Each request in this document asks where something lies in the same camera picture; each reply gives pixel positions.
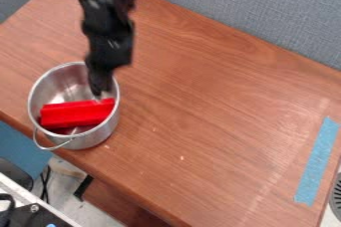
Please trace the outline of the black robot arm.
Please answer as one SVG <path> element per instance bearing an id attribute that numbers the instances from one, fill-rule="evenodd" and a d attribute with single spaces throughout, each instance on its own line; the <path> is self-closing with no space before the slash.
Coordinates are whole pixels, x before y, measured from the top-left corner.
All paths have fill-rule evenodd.
<path id="1" fill-rule="evenodd" d="M 137 0 L 78 0 L 84 10 L 82 31 L 90 50 L 85 59 L 94 96 L 110 92 L 114 71 L 133 62 L 136 23 L 130 17 Z"/>

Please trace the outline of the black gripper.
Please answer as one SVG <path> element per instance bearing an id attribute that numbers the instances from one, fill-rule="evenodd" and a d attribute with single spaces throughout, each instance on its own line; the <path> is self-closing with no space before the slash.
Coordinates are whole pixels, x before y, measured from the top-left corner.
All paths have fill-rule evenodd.
<path id="1" fill-rule="evenodd" d="M 86 58 L 92 92 L 100 97 L 114 86 L 114 69 L 133 61 L 136 24 L 116 8 L 84 6 L 82 30 L 89 38 Z"/>

